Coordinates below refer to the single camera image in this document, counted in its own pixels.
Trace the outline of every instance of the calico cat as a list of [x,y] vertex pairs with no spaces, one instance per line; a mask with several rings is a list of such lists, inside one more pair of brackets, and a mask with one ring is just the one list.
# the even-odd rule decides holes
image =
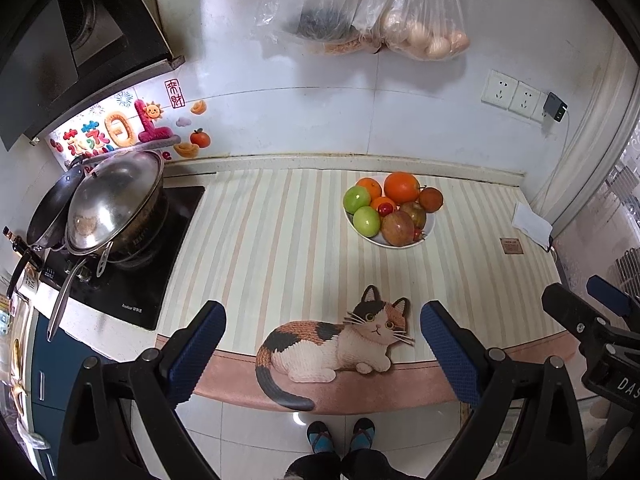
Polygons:
[[297,412],[312,410],[315,404],[311,399],[285,392],[273,381],[269,364],[297,383],[330,383],[336,370],[386,372],[391,366],[386,356],[389,345],[414,343],[406,334],[404,313],[408,307],[407,298],[394,304],[382,301],[377,288],[369,285],[344,324],[291,321],[277,327],[255,357],[258,384],[281,406]]

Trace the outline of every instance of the blue gripper pad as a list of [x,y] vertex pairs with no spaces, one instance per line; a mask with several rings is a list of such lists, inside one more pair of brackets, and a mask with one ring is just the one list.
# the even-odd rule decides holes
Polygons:
[[225,308],[207,301],[187,328],[177,330],[162,348],[159,365],[165,396],[174,408],[191,397],[226,328]]
[[[458,400],[473,407],[480,404],[482,392],[479,390],[480,370],[477,364],[479,364],[478,360],[484,360],[482,344],[469,330],[460,328],[439,301],[430,301],[423,306],[420,313],[420,329]],[[475,359],[472,359],[463,349],[461,343],[465,344],[465,342],[458,340],[463,332],[468,333],[472,336],[472,340],[475,340],[475,342],[471,341]]]
[[587,293],[618,316],[631,314],[629,297],[600,276],[591,276],[587,280]]

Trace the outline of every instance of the black cooktop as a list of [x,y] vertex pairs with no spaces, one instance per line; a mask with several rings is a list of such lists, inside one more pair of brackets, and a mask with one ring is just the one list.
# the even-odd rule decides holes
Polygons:
[[[142,328],[156,328],[169,277],[204,187],[170,187],[163,192],[169,212],[162,230],[149,247],[150,260],[131,269],[127,269],[126,264],[110,263],[104,274],[96,278],[98,259],[92,258],[86,265],[90,271],[86,273],[88,281],[76,279],[71,287],[74,300]],[[49,251],[40,281],[60,290],[66,270],[77,260],[77,256],[64,250]]]

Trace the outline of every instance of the power adapter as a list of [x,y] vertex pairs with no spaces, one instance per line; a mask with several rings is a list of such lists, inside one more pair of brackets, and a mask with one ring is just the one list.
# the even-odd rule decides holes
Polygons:
[[543,108],[554,120],[560,122],[566,112],[566,103],[553,92],[549,92]]

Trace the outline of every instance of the cat face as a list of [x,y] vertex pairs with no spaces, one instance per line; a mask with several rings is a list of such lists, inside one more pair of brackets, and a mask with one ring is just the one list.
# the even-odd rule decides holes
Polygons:
[[381,300],[377,288],[369,285],[358,306],[344,321],[352,324],[361,336],[381,345],[388,346],[397,341],[412,344],[413,340],[406,335],[404,318],[408,306],[407,298],[400,298],[394,304]]

